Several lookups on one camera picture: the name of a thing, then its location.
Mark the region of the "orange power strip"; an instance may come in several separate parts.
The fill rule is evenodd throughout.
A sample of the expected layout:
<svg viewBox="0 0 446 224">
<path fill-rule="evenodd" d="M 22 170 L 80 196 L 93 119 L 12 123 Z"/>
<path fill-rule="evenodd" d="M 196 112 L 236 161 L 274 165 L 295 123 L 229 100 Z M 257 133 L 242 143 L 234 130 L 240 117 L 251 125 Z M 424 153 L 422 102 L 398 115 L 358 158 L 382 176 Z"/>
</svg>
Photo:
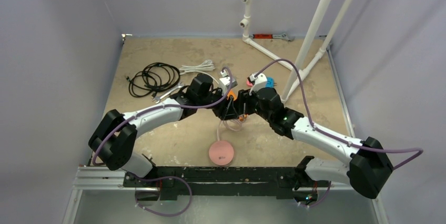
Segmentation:
<svg viewBox="0 0 446 224">
<path fill-rule="evenodd" d="M 229 101 L 229 109 L 227 114 L 233 115 L 231 120 L 237 123 L 244 123 L 247 120 L 247 115 L 240 109 L 237 94 L 231 89 L 227 95 L 227 100 Z"/>
</svg>

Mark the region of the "blue plug adapter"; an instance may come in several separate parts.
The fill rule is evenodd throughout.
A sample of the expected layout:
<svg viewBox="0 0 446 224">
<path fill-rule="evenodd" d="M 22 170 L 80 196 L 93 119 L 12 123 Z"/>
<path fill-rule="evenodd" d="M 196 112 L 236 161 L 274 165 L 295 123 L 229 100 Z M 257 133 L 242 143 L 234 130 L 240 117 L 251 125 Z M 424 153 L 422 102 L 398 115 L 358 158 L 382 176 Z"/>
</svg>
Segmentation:
<svg viewBox="0 0 446 224">
<path fill-rule="evenodd" d="M 267 82 L 265 87 L 267 88 L 275 88 L 277 85 L 277 83 L 275 82 L 275 80 L 272 77 L 267 77 Z"/>
</svg>

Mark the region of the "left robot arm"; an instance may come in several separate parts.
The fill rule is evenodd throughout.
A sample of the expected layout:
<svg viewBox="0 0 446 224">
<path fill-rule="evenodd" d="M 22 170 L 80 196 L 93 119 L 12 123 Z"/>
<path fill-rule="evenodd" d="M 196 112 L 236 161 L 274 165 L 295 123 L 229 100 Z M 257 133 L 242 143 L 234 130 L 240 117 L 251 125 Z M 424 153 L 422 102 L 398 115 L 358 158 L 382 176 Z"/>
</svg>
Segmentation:
<svg viewBox="0 0 446 224">
<path fill-rule="evenodd" d="M 94 153 L 93 165 L 125 170 L 136 175 L 143 186 L 152 186 L 157 179 L 155 165 L 134 151 L 136 139 L 162 125 L 185 119 L 202 108 L 219 112 L 230 90 L 236 86 L 237 81 L 232 76 L 220 78 L 218 87 L 214 87 L 210 76 L 198 74 L 188 86 L 153 106 L 128 113 L 108 111 L 88 141 Z"/>
</svg>

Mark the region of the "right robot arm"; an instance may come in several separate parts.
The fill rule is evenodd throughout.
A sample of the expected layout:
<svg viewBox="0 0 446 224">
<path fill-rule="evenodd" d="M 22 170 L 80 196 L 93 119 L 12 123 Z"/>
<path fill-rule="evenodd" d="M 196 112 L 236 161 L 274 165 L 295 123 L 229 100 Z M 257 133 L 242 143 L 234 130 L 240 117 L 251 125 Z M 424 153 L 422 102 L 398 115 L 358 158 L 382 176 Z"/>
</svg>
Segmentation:
<svg viewBox="0 0 446 224">
<path fill-rule="evenodd" d="M 335 161 L 312 158 L 298 168 L 295 178 L 303 186 L 314 180 L 335 181 L 375 199 L 394 171 L 380 141 L 373 137 L 352 138 L 318 126 L 304 114 L 285 107 L 273 88 L 241 89 L 234 107 L 247 115 L 257 114 L 280 136 L 312 145 L 335 157 Z"/>
</svg>

